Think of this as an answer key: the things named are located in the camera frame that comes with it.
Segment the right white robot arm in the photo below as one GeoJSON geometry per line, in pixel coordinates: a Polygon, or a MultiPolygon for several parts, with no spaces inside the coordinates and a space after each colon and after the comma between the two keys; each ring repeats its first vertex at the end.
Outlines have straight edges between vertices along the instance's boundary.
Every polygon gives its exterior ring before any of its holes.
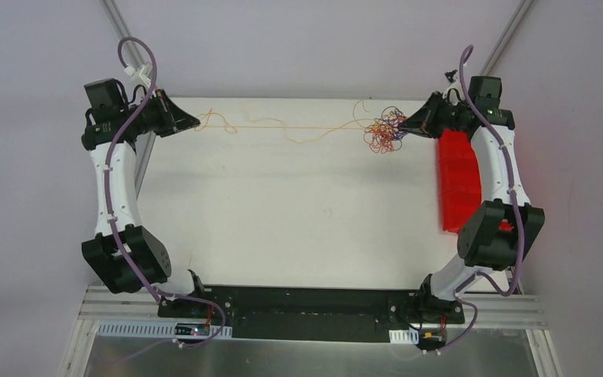
{"type": "Polygon", "coordinates": [[[400,125],[406,134],[439,139],[458,131],[477,157],[482,203],[459,230],[456,255],[425,278],[414,301],[415,314],[435,321],[446,305],[458,301],[476,280],[512,295],[524,259],[545,222],[543,209],[527,196],[514,151],[511,111],[500,107],[502,82],[493,76],[460,79],[444,93],[435,92],[400,125]]]}

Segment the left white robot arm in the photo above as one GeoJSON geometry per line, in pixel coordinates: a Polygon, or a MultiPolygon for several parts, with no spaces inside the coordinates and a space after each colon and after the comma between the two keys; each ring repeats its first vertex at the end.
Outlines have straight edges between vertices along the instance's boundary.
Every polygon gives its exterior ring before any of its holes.
{"type": "Polygon", "coordinates": [[[94,235],[81,244],[82,256],[112,293],[165,284],[173,276],[170,256],[143,226],[137,207],[136,141],[149,133],[169,137],[200,121],[164,90],[154,90],[139,109],[128,102],[117,79],[91,82],[84,89],[90,107],[81,142],[96,173],[98,210],[94,235]]]}

